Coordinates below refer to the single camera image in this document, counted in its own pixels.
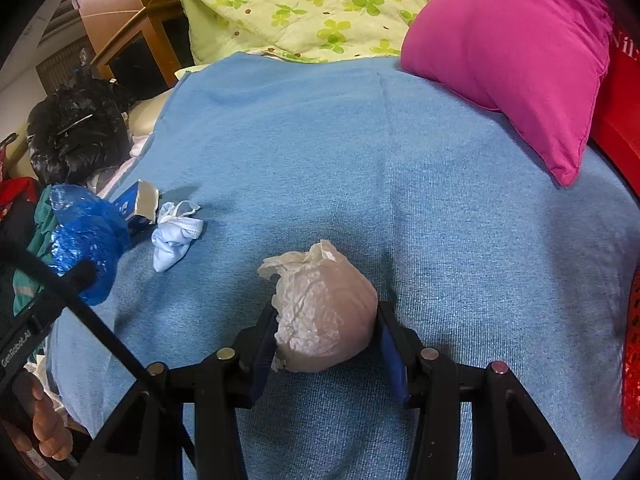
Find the person left hand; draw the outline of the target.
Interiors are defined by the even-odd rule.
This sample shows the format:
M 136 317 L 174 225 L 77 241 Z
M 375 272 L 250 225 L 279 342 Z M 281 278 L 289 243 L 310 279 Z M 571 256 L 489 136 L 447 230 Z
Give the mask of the person left hand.
M 73 449 L 73 437 L 62 416 L 55 411 L 40 380 L 23 370 L 14 382 L 13 392 L 29 416 L 39 452 L 47 458 L 66 460 Z

